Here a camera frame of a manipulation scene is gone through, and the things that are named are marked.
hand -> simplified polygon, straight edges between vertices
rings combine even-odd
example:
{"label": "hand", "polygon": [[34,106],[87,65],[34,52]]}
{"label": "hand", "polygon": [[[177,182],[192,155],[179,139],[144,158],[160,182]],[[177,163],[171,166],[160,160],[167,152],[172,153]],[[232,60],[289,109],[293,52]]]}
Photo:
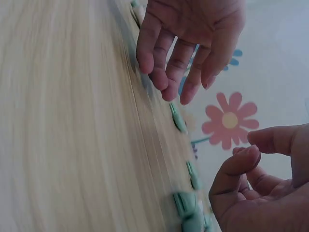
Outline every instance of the hand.
{"label": "hand", "polygon": [[[248,140],[254,145],[233,150],[209,192],[222,231],[309,231],[309,124],[251,132]],[[267,175],[257,166],[260,151],[290,156],[293,178]]]}
{"label": "hand", "polygon": [[[244,26],[245,0],[148,0],[136,56],[162,98],[177,96],[180,81],[197,44],[181,103],[188,104],[202,83],[205,89],[229,62]],[[165,70],[166,57],[178,36]]]}

green stem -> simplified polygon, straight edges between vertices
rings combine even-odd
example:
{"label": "green stem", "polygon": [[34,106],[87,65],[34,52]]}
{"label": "green stem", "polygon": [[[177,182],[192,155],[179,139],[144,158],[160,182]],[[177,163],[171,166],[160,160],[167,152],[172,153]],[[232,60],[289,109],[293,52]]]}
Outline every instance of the green stem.
{"label": "green stem", "polygon": [[207,138],[203,138],[203,139],[199,139],[199,140],[194,140],[194,141],[191,141],[191,144],[194,145],[194,144],[199,144],[199,143],[202,143],[204,141],[208,141],[210,139],[210,137],[207,137]]}

flower center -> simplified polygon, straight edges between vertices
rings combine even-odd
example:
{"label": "flower center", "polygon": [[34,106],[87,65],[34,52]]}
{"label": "flower center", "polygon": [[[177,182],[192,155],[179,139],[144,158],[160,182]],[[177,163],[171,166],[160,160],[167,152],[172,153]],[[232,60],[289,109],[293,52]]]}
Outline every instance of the flower center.
{"label": "flower center", "polygon": [[228,129],[234,128],[238,124],[238,118],[236,114],[232,112],[225,113],[222,117],[222,124]]}

pink flower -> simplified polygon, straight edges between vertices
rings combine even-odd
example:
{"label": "pink flower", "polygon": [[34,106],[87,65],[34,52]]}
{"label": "pink flower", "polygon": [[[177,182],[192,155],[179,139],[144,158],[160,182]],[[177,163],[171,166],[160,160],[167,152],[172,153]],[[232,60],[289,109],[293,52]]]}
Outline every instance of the pink flower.
{"label": "pink flower", "polygon": [[243,128],[257,129],[259,122],[255,119],[247,119],[257,112],[257,107],[253,102],[247,102],[240,106],[242,95],[235,92],[231,95],[229,103],[223,93],[217,94],[217,100],[222,111],[214,106],[206,107],[206,115],[211,121],[202,125],[202,131],[205,134],[211,134],[210,144],[216,145],[222,142],[223,150],[228,150],[232,146],[232,140],[239,145],[239,140],[247,143],[248,132]]}

pink petal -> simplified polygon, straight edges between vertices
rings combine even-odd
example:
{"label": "pink petal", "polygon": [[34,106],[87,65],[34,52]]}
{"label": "pink petal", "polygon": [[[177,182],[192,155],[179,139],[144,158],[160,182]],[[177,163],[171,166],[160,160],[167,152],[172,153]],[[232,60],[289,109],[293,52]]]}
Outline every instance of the pink petal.
{"label": "pink petal", "polygon": [[255,119],[242,120],[239,124],[243,127],[249,128],[249,129],[258,129],[259,128],[259,122]]}
{"label": "pink petal", "polygon": [[230,107],[228,106],[226,98],[225,98],[223,93],[217,93],[217,100],[218,100],[218,103],[220,104],[223,112],[224,113],[228,112]]}
{"label": "pink petal", "polygon": [[233,135],[232,136],[232,139],[233,139],[233,142],[235,143],[235,145],[239,145],[239,137],[238,137],[238,135]]}
{"label": "pink petal", "polygon": [[253,102],[248,102],[237,111],[237,116],[240,118],[249,117],[254,115],[256,112],[256,105]]}
{"label": "pink petal", "polygon": [[223,137],[224,135],[223,134],[221,134],[221,133],[214,133],[212,136],[211,136],[211,138],[209,139],[209,143],[211,144],[211,145],[216,145],[216,144],[218,144],[218,143],[220,143],[221,141],[222,141],[222,137]]}
{"label": "pink petal", "polygon": [[205,122],[202,125],[202,131],[204,134],[210,134],[218,130],[218,124],[214,121]]}
{"label": "pink petal", "polygon": [[222,148],[223,150],[229,150],[232,147],[232,140],[230,137],[226,137],[222,140]]}
{"label": "pink petal", "polygon": [[213,121],[221,121],[223,112],[216,106],[214,105],[208,105],[206,107],[206,115]]}
{"label": "pink petal", "polygon": [[247,138],[248,132],[244,130],[243,128],[237,129],[237,135],[244,144],[248,142],[248,138]]}
{"label": "pink petal", "polygon": [[230,108],[234,111],[238,110],[242,100],[242,95],[239,92],[232,93],[229,100]]}

